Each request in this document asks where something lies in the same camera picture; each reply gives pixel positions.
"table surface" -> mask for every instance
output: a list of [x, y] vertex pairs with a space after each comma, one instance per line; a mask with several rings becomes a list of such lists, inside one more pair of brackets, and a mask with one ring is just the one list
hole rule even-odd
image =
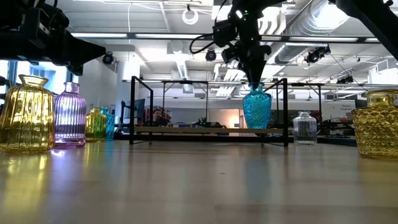
[[398, 223], [398, 161], [355, 147], [127, 141], [0, 154], [0, 223]]

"window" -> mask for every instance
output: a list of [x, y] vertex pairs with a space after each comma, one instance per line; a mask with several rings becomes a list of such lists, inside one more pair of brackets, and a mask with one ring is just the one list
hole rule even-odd
[[[32, 65], [29, 62], [18, 62], [17, 74], [36, 75], [47, 78], [49, 82], [44, 87], [56, 94], [63, 92], [63, 83], [67, 80], [67, 68], [56, 66], [51, 62], [39, 62], [38, 65]], [[16, 78], [16, 82], [21, 84], [19, 77]]]
[[[0, 60], [0, 76], [8, 77], [8, 61]], [[6, 86], [0, 86], [0, 93], [6, 93]]]

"yellow glass vase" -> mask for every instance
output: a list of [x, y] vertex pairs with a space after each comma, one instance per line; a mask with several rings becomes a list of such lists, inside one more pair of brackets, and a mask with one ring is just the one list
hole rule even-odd
[[19, 75], [21, 86], [12, 87], [0, 116], [0, 151], [38, 153], [55, 143], [54, 96], [44, 88], [48, 79]]
[[377, 90], [365, 94], [368, 107], [353, 110], [356, 142], [364, 157], [398, 159], [398, 90]]
[[101, 114], [101, 108], [92, 108], [86, 115], [86, 141], [101, 142], [106, 137], [106, 115]]

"glass vase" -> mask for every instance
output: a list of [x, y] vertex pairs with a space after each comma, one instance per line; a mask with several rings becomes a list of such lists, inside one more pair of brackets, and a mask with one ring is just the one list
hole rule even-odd
[[81, 147], [86, 144], [86, 101], [79, 95], [79, 84], [64, 85], [55, 98], [55, 147]]
[[92, 108], [86, 115], [86, 141], [105, 141], [106, 116], [101, 114], [101, 108]]
[[352, 111], [356, 144], [363, 157], [398, 159], [398, 90], [376, 90], [365, 94], [368, 107]]
[[250, 85], [250, 93], [243, 98], [244, 119], [248, 128], [266, 129], [271, 115], [272, 96], [262, 91], [263, 84], [258, 87]]
[[317, 145], [317, 120], [310, 116], [310, 112], [300, 112], [293, 119], [293, 136], [296, 145]]
[[114, 115], [109, 114], [108, 107], [101, 107], [101, 113], [106, 116], [106, 131], [105, 131], [105, 140], [113, 141], [114, 135]]
[[19, 75], [21, 86], [10, 88], [0, 116], [0, 151], [38, 153], [55, 144], [54, 96], [48, 79]]

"turquoise vase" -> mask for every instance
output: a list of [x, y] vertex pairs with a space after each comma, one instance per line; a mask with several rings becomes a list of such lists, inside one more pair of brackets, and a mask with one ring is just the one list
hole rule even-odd
[[244, 119], [248, 128], [266, 129], [271, 115], [272, 96], [264, 93], [264, 84], [255, 89], [250, 85], [250, 93], [243, 98]]
[[106, 115], [106, 141], [113, 141], [113, 135], [114, 135], [114, 115], [109, 114], [109, 108], [108, 107], [101, 107], [101, 114]]

